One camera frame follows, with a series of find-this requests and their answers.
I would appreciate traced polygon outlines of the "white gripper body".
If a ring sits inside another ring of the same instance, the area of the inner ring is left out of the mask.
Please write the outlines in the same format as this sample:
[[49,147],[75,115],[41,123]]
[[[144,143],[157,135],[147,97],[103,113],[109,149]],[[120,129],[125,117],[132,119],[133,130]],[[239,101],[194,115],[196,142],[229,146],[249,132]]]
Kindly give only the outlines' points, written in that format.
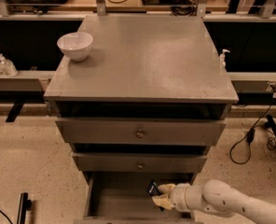
[[188,183],[178,184],[171,191],[170,202],[179,212],[199,210],[202,202],[202,187]]

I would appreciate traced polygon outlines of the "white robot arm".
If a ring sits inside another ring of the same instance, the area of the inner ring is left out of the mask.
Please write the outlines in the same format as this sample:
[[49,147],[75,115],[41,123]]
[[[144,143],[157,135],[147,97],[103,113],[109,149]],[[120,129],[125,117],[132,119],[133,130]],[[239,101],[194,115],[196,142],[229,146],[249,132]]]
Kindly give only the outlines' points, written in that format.
[[276,205],[245,195],[220,180],[211,179],[197,186],[189,183],[158,186],[155,205],[178,212],[201,211],[220,217],[234,214],[247,217],[255,224],[276,224]]

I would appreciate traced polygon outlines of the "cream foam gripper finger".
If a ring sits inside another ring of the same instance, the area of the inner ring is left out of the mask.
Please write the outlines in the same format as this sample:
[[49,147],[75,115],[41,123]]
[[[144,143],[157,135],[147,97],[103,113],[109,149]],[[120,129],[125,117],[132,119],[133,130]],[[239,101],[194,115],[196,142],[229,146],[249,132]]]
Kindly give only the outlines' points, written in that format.
[[170,194],[175,187],[175,184],[163,184],[158,186],[158,190],[161,194]]
[[159,196],[153,196],[152,201],[156,206],[162,207],[167,210],[172,210],[174,205],[172,204],[169,196],[167,194],[162,194]]

